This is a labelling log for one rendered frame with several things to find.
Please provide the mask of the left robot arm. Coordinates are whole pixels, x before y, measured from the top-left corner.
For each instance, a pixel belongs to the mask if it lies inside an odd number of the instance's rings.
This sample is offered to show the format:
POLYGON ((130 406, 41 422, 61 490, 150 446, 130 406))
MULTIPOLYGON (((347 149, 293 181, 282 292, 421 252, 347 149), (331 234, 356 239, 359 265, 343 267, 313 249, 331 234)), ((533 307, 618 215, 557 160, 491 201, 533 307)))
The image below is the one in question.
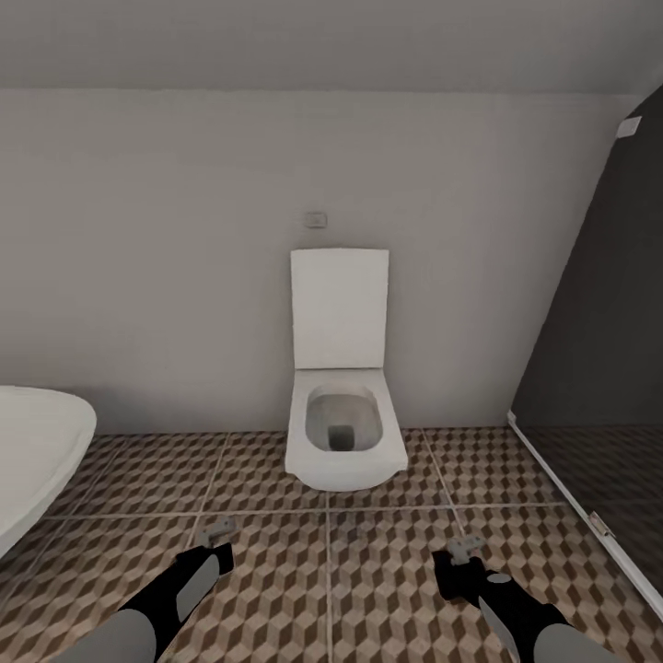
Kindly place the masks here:
POLYGON ((90 634, 47 663, 156 663, 219 576, 234 568, 231 543, 210 541, 233 533, 234 518, 194 532, 194 546, 90 634))

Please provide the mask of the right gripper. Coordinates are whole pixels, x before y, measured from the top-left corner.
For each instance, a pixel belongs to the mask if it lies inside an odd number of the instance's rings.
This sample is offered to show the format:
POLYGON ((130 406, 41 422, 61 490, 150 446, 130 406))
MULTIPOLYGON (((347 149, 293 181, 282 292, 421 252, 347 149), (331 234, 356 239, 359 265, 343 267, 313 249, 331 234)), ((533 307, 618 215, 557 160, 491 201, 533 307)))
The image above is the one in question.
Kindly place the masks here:
POLYGON ((471 572, 484 572, 483 561, 479 557, 470 557, 468 564, 436 566, 435 575, 440 595, 443 599, 462 597, 469 600, 466 580, 471 572))

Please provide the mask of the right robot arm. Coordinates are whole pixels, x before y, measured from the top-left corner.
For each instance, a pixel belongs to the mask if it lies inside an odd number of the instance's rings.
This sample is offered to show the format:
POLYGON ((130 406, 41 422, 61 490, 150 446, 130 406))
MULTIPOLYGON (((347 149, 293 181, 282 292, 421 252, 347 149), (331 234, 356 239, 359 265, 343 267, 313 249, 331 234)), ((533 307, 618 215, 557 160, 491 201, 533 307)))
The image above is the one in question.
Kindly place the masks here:
POLYGON ((451 564, 436 566, 443 599, 462 597, 482 610, 491 631, 517 663, 630 663, 570 625, 551 603, 542 604, 516 587, 513 576, 485 571, 479 557, 483 535, 464 534, 448 541, 451 564))

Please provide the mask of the mousetrap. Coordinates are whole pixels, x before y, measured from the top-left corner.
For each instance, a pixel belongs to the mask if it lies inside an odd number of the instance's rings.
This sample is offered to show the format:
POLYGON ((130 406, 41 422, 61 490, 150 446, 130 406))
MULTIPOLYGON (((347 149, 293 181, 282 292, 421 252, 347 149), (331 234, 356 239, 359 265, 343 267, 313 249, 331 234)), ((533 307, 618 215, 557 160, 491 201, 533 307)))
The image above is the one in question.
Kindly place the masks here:
MULTIPOLYGON (((451 558, 453 557, 453 554, 449 551, 438 551, 438 552, 431 552, 434 562, 436 566, 444 566, 445 564, 451 564, 451 558)), ((468 604, 470 603, 469 600, 466 600, 465 598, 458 597, 458 598, 452 598, 450 600, 451 606, 456 606, 456 605, 461 605, 461 604, 468 604)))

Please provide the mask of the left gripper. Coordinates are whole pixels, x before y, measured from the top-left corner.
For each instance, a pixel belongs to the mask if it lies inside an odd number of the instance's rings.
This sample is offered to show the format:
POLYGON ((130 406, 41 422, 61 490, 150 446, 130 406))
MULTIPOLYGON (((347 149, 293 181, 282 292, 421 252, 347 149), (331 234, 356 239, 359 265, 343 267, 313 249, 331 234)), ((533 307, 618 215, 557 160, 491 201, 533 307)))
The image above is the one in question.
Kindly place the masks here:
POLYGON ((218 558, 220 576, 233 570, 234 560, 233 560, 230 542, 218 546, 214 549, 206 549, 206 550, 210 553, 215 553, 216 557, 218 558))

